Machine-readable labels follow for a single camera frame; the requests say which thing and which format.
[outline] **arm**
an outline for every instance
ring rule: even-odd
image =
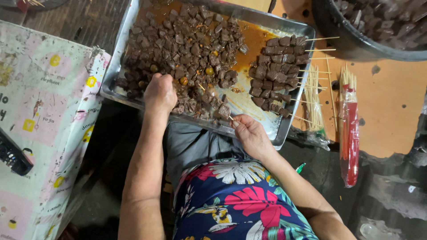
[[[162,139],[176,100],[172,77],[155,74],[144,94],[146,110],[141,135],[126,175],[119,240],[165,238],[160,215]]]
[[[319,239],[355,239],[334,208],[274,149],[259,122],[244,114],[234,120],[230,125],[244,150],[275,177]]]

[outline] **person's left hand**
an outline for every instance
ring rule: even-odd
[[[172,81],[173,78],[169,74],[156,73],[153,75],[153,79],[144,93],[146,113],[169,115],[178,100]]]

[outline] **printed cloth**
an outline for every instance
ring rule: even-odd
[[[110,55],[0,21],[0,127],[34,164],[0,162],[0,240],[54,239],[102,97]]]
[[[175,240],[318,239],[257,160],[219,159],[185,170],[175,196]]]

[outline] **plastic wrapper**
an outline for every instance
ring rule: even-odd
[[[359,117],[357,114],[356,77],[341,69],[339,93],[339,163],[345,187],[356,185],[359,172]]]
[[[310,66],[310,72],[307,78],[307,85],[318,86],[319,84],[319,67]],[[320,108],[319,92],[317,88],[304,89],[308,123],[306,144],[318,146],[329,151],[328,144],[330,140],[325,132],[325,123],[323,121],[322,109]]]

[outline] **gray pants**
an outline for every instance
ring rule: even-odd
[[[166,169],[174,190],[187,168],[215,159],[247,156],[236,138],[187,123],[170,121],[166,128],[166,140]]]

